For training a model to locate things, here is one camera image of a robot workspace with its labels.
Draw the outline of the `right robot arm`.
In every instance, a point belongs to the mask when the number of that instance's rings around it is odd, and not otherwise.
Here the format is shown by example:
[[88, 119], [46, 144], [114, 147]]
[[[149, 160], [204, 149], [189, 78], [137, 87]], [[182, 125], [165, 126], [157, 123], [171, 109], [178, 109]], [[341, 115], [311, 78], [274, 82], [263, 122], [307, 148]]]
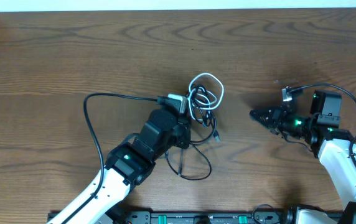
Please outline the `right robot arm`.
[[290, 208], [281, 223], [356, 223], [356, 143], [350, 131], [340, 129], [342, 96], [316, 90], [310, 116], [296, 113], [299, 92], [283, 90], [283, 104], [250, 111], [250, 117], [286, 142], [306, 146], [328, 172], [340, 197], [343, 212], [331, 218], [326, 212], [308, 206]]

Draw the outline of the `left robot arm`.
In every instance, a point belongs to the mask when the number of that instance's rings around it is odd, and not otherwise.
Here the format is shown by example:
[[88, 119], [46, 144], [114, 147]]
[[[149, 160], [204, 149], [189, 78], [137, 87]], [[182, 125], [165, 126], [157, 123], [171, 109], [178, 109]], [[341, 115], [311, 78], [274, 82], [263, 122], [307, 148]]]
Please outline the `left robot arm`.
[[189, 147], [190, 126], [187, 115], [168, 108], [152, 111], [134, 141], [114, 148], [92, 183], [49, 223], [98, 221], [150, 176], [156, 160], [172, 146]]

